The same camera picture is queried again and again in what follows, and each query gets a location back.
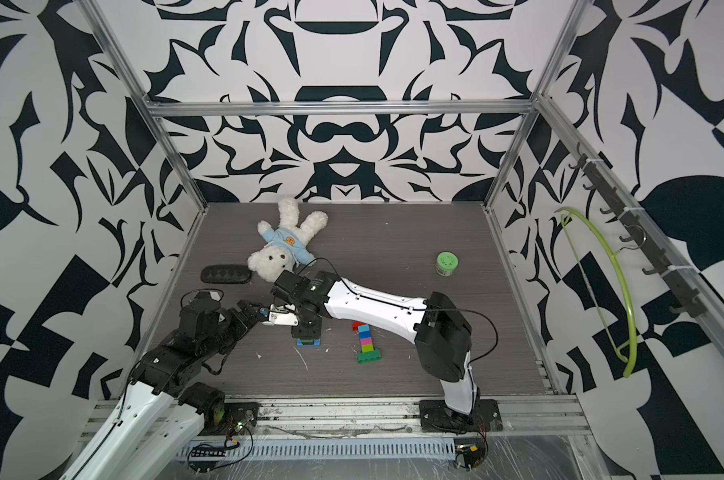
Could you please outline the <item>long blue lego brick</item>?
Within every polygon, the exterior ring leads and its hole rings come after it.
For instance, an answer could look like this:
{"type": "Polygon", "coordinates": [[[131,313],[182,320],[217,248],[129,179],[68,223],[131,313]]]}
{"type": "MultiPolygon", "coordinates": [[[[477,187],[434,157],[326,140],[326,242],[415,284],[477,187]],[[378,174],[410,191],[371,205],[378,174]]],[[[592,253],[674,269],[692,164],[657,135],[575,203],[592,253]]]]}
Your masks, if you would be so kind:
{"type": "Polygon", "coordinates": [[[298,347],[318,347],[321,346],[320,339],[298,339],[296,342],[298,347]]]}

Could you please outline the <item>green long lego plate brick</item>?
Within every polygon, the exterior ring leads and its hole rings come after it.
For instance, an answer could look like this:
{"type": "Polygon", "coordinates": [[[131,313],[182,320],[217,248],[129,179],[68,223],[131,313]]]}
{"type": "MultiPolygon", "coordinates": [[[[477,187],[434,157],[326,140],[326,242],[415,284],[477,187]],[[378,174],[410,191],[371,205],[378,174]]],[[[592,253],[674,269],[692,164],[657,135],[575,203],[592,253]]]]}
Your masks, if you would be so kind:
{"type": "Polygon", "coordinates": [[[378,349],[370,351],[362,351],[357,354],[357,363],[366,364],[375,361],[379,361],[382,358],[381,352],[378,349]]]}

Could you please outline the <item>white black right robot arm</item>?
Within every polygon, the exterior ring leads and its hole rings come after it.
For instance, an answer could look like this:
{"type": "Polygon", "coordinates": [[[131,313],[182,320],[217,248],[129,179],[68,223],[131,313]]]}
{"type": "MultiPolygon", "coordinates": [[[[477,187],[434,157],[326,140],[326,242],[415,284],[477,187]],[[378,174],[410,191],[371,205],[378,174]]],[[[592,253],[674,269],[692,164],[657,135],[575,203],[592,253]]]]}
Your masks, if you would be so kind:
{"type": "Polygon", "coordinates": [[[271,294],[295,315],[296,338],[315,338],[323,318],[364,323],[393,333],[415,346],[422,368],[437,378],[445,408],[469,416],[479,402],[471,367],[472,327],[466,311],[446,295],[409,298],[357,285],[335,273],[321,271],[313,278],[284,271],[271,294]]]}

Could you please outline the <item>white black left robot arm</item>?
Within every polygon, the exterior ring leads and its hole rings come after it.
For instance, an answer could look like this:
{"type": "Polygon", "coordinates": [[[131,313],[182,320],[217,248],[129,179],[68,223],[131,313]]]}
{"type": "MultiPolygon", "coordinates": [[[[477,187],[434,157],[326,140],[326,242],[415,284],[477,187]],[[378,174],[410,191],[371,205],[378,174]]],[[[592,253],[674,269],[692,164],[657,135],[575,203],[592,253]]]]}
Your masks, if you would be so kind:
{"type": "Polygon", "coordinates": [[[266,319],[263,304],[225,308],[220,295],[196,292],[177,328],[137,361],[117,405],[63,478],[154,479],[194,437],[222,427],[224,394],[195,378],[266,319]]]}

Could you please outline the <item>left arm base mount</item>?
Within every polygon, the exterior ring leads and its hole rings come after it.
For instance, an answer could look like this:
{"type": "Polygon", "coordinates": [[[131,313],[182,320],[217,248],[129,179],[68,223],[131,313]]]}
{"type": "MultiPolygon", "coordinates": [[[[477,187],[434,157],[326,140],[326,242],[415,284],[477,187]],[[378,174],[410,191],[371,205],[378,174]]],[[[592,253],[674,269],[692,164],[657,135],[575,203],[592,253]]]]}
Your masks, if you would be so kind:
{"type": "Polygon", "coordinates": [[[227,402],[222,391],[201,382],[188,387],[178,404],[191,406],[202,417],[201,436],[238,435],[245,427],[257,425],[260,409],[258,402],[227,402]]]}

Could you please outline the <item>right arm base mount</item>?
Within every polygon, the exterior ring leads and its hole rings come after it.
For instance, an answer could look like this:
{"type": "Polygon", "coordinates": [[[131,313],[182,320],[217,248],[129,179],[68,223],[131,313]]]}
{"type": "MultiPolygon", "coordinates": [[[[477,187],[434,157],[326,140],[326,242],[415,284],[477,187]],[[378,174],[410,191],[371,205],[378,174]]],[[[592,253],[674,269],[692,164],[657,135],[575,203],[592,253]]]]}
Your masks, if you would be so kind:
{"type": "Polygon", "coordinates": [[[494,399],[479,399],[470,414],[449,409],[443,400],[421,400],[418,407],[424,432],[460,435],[504,430],[498,403],[494,399]]]}

